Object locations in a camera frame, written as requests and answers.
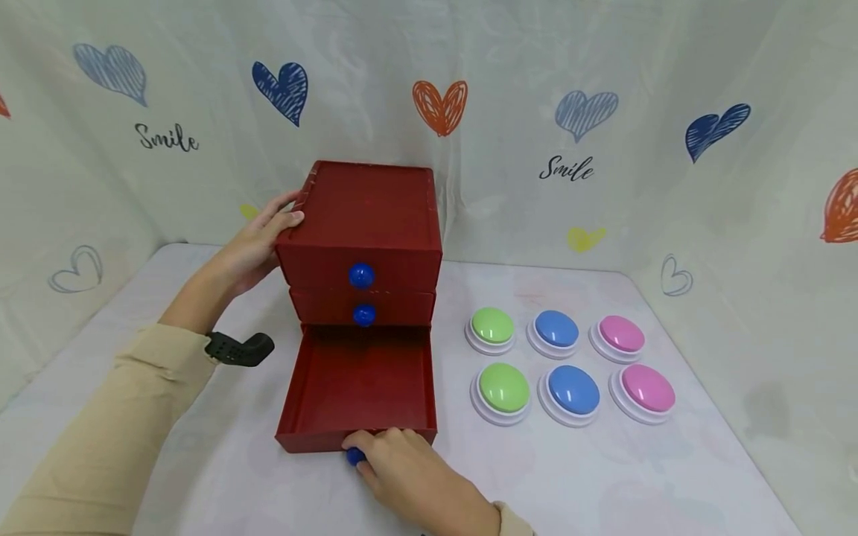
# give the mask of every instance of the beige sleeve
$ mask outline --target beige sleeve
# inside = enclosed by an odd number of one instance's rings
[[[500,536],[536,536],[534,529],[505,503],[494,503],[500,510]]]
[[[39,464],[0,535],[131,534],[167,434],[215,370],[208,342],[144,329]]]

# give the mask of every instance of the hand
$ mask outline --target hand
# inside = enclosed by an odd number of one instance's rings
[[[500,534],[500,512],[413,430],[357,431],[342,447],[363,451],[360,476],[403,519],[436,536]]]
[[[199,334],[211,332],[233,298],[256,286],[277,266],[277,235],[304,220],[302,212],[282,212],[299,193],[272,199],[184,284],[158,322]]]

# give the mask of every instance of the blue knob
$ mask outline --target blue knob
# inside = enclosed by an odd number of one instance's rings
[[[369,264],[358,262],[348,270],[348,282],[355,288],[369,288],[375,280]]]
[[[366,456],[357,447],[352,447],[346,451],[346,460],[352,467],[357,467],[362,461],[366,461]]]
[[[375,307],[369,304],[358,305],[352,315],[354,323],[362,328],[368,328],[375,322]]]

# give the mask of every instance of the red drawer box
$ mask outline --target red drawer box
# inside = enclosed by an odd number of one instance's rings
[[[374,326],[430,326],[435,293],[366,292],[350,289],[289,289],[289,296],[304,324],[353,326],[359,307],[371,306]]]
[[[319,161],[295,203],[306,218],[277,238],[290,286],[351,288],[355,265],[377,292],[435,292],[441,234],[432,170]]]
[[[287,452],[336,452],[357,430],[438,434],[429,328],[304,326],[276,439]]]

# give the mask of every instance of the orange heart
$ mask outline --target orange heart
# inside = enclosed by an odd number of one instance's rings
[[[468,101],[468,83],[464,80],[455,81],[447,89],[444,100],[441,93],[430,82],[419,80],[411,88],[411,96],[417,112],[429,125],[429,128],[440,136],[449,136],[462,121],[465,103]]]
[[[825,202],[825,229],[829,244],[858,241],[858,168],[843,175]]]
[[[9,108],[6,107],[6,103],[3,102],[3,96],[0,95],[0,116],[6,116],[9,119],[12,118],[12,114],[9,113]]]

